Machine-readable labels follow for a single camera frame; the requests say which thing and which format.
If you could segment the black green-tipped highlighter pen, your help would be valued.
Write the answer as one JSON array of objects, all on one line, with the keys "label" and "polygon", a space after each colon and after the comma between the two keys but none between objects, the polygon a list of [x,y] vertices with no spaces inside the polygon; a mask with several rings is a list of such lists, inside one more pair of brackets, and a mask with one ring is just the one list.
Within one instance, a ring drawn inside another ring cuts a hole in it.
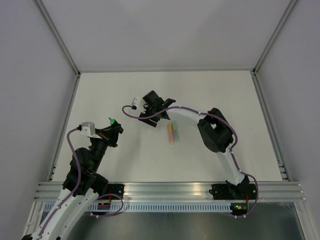
[{"label": "black green-tipped highlighter pen", "polygon": [[111,118],[111,117],[109,117],[108,119],[109,119],[110,125],[113,125],[116,121],[114,118]]}]

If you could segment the light green pen cap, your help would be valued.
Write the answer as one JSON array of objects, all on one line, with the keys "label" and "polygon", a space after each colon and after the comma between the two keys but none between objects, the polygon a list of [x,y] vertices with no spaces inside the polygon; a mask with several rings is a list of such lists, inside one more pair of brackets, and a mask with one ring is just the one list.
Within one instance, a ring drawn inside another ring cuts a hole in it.
[{"label": "light green pen cap", "polygon": [[174,131],[174,132],[177,132],[178,131],[178,124],[177,124],[177,122],[172,122],[172,130]]}]

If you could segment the orange highlighter pen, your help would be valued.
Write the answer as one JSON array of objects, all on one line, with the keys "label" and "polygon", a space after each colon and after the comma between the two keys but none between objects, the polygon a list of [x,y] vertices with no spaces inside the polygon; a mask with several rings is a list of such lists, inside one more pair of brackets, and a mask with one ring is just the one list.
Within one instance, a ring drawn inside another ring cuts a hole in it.
[{"label": "orange highlighter pen", "polygon": [[171,145],[174,145],[175,144],[175,137],[174,137],[174,132],[173,130],[169,130],[168,131],[168,136],[169,136],[169,143]]}]

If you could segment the light green highlighter pen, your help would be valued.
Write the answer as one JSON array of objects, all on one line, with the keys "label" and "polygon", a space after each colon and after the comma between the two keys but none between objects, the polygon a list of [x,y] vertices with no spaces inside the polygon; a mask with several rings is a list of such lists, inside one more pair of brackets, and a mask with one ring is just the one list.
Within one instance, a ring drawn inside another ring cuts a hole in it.
[{"label": "light green highlighter pen", "polygon": [[180,143],[180,136],[178,130],[173,130],[173,141],[175,145]]}]

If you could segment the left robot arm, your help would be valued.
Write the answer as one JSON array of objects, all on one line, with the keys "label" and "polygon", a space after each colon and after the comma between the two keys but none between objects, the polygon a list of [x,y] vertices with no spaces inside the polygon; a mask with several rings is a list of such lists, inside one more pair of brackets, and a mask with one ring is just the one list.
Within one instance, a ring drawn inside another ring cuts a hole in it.
[{"label": "left robot arm", "polygon": [[[74,149],[70,135],[76,131],[90,139],[88,148]],[[24,240],[66,240],[95,200],[112,197],[125,205],[122,196],[109,191],[109,181],[97,173],[107,149],[117,147],[123,131],[122,125],[112,118],[107,127],[98,129],[93,122],[83,122],[67,133],[72,151],[70,170],[53,207],[33,233],[23,236]]]}]

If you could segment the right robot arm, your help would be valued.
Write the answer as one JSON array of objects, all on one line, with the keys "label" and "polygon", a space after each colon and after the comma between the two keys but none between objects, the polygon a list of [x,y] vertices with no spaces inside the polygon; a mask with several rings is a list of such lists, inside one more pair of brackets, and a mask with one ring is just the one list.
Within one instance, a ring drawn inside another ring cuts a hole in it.
[{"label": "right robot arm", "polygon": [[234,200],[246,196],[250,180],[240,172],[232,153],[232,146],[237,142],[236,134],[219,109],[197,111],[178,105],[171,98],[163,100],[153,90],[142,98],[134,98],[132,105],[140,111],[139,120],[152,127],[156,127],[161,119],[182,121],[196,127],[205,147],[217,155],[222,165],[227,196]]}]

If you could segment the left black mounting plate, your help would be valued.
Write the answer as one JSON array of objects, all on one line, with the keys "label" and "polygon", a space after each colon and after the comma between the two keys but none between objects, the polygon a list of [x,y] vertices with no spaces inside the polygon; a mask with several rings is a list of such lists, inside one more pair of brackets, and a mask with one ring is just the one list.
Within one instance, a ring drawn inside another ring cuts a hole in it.
[{"label": "left black mounting plate", "polygon": [[107,192],[108,196],[107,200],[119,200],[119,198],[123,198],[125,193],[125,185],[120,183],[111,183],[108,185]]}]

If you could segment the black mounting plate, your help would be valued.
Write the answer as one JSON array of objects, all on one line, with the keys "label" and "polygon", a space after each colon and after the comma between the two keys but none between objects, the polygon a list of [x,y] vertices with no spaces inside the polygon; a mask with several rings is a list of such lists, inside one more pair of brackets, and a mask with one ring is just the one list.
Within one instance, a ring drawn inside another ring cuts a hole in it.
[{"label": "black mounting plate", "polygon": [[123,198],[125,193],[125,185],[120,183],[111,183],[108,185],[107,192],[108,196],[107,200],[119,200],[119,198]]},{"label": "black mounting plate", "polygon": [[256,185],[251,183],[245,187],[221,183],[212,184],[208,192],[214,200],[255,200],[258,190]]}]

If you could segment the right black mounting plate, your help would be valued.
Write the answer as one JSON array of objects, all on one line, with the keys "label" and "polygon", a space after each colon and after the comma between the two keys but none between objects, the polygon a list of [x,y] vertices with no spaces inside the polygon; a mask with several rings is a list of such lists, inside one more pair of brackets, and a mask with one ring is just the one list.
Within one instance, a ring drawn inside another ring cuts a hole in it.
[{"label": "right black mounting plate", "polygon": [[258,190],[256,185],[251,183],[245,187],[221,183],[212,184],[208,192],[214,200],[255,200]]}]

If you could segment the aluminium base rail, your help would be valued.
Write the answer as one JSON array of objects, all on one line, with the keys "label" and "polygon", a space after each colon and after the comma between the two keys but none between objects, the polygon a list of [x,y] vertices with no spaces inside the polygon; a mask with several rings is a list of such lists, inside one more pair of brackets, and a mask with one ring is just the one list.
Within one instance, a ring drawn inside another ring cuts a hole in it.
[{"label": "aluminium base rail", "polygon": [[[245,202],[246,200],[214,200],[209,193],[212,182],[115,182],[124,184],[126,202]],[[258,201],[261,203],[305,202],[302,186],[294,181],[259,182]]]}]

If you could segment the left aluminium frame post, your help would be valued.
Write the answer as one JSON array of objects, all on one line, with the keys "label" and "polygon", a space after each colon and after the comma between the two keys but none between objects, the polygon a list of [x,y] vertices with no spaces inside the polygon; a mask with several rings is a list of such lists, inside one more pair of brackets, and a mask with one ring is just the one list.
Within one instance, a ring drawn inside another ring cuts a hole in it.
[{"label": "left aluminium frame post", "polygon": [[71,82],[71,90],[69,90],[67,101],[65,104],[65,111],[62,116],[62,122],[60,124],[60,128],[58,131],[58,138],[56,140],[56,143],[54,145],[53,154],[50,160],[50,168],[48,170],[47,175],[47,181],[50,182],[52,180],[52,177],[55,173],[59,154],[61,151],[62,143],[64,140],[64,136],[66,133],[66,128],[68,125],[68,120],[71,114],[72,106],[74,103],[75,95],[77,92],[77,88],[79,85],[79,80],[81,77],[81,72],[79,68],[76,66],[75,61],[73,60],[72,55],[70,54],[70,51],[68,50],[68,47],[65,44],[65,41],[63,40],[61,34],[59,33],[58,28],[56,27],[56,24],[54,23],[47,7],[45,6],[45,3],[42,0],[33,0],[32,1],[37,8],[38,12],[40,13],[42,19],[44,20],[48,30],[50,31],[51,35],[53,36],[55,42],[58,45],[58,48],[60,52],[62,53],[63,57],[65,58],[68,66],[72,70],[72,82]]}]

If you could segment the aluminium frame post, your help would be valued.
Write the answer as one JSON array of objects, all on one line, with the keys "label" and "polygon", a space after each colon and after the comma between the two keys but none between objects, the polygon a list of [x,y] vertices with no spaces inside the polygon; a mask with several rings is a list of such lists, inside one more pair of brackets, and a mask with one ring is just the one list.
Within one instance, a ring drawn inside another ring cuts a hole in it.
[{"label": "aluminium frame post", "polygon": [[68,125],[68,120],[71,114],[72,106],[74,103],[75,95],[77,92],[77,88],[79,85],[79,80],[81,77],[81,72],[79,68],[76,66],[75,61],[73,60],[72,55],[70,54],[70,51],[68,50],[68,47],[65,44],[65,41],[63,40],[61,34],[59,33],[58,28],[56,27],[56,24],[54,23],[47,7],[45,6],[45,3],[42,0],[33,0],[32,1],[37,8],[38,12],[40,13],[42,19],[44,20],[48,30],[50,31],[51,35],[53,36],[55,42],[58,45],[58,48],[60,52],[62,53],[63,57],[65,58],[68,66],[72,70],[72,82],[71,82],[71,90],[69,90],[67,101],[65,104],[65,111],[62,116],[62,122],[60,124],[60,128],[58,131],[58,138],[56,140],[56,143],[54,145],[53,154],[50,160],[50,168],[48,170],[47,175],[47,181],[50,182],[52,180],[52,177],[55,173],[59,154],[61,151],[62,143],[64,140],[64,136],[66,133],[66,128]]},{"label": "aluminium frame post", "polygon": [[275,45],[277,39],[279,38],[280,34],[283,31],[284,26],[288,22],[289,18],[291,17],[292,13],[294,12],[295,8],[299,4],[298,0],[290,0],[285,7],[280,19],[278,20],[274,30],[272,31],[265,47],[263,48],[262,53],[260,54],[256,64],[254,65],[253,69],[250,70],[250,75],[252,79],[252,83],[254,85],[254,89],[258,98],[259,106],[262,111],[262,115],[264,118],[264,122],[267,128],[268,136],[272,145],[272,149],[278,164],[278,168],[280,171],[280,175],[282,181],[284,182],[291,182],[292,175],[288,167],[286,166],[286,158],[284,155],[283,148],[280,143],[280,139],[276,130],[275,123],[273,121],[273,117],[271,114],[271,110],[268,106],[267,99],[264,93],[264,89],[262,86],[262,82],[260,80],[259,72],[261,71],[264,63],[272,50],[273,46]]}]

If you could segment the right aluminium frame post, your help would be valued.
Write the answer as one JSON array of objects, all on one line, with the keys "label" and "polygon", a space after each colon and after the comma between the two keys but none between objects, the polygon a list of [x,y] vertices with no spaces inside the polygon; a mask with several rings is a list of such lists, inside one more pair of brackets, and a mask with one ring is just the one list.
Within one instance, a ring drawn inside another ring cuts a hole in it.
[{"label": "right aluminium frame post", "polygon": [[272,145],[272,149],[278,164],[278,168],[280,171],[280,175],[282,181],[284,182],[291,182],[292,175],[288,167],[286,166],[286,158],[284,155],[283,148],[280,143],[280,139],[276,130],[275,123],[273,121],[273,117],[271,114],[271,110],[268,106],[267,99],[264,93],[264,89],[262,86],[262,82],[260,80],[259,72],[261,71],[264,63],[272,50],[273,46],[275,45],[277,39],[279,38],[280,34],[283,31],[284,26],[288,22],[289,18],[291,17],[292,13],[294,12],[295,8],[299,4],[298,0],[290,0],[285,7],[280,19],[278,20],[274,30],[272,31],[265,47],[263,48],[262,53],[260,54],[256,64],[254,65],[253,69],[250,70],[250,75],[252,79],[252,83],[254,85],[254,89],[258,98],[259,106],[262,111],[262,115],[264,118],[264,122],[267,128],[268,136]]}]

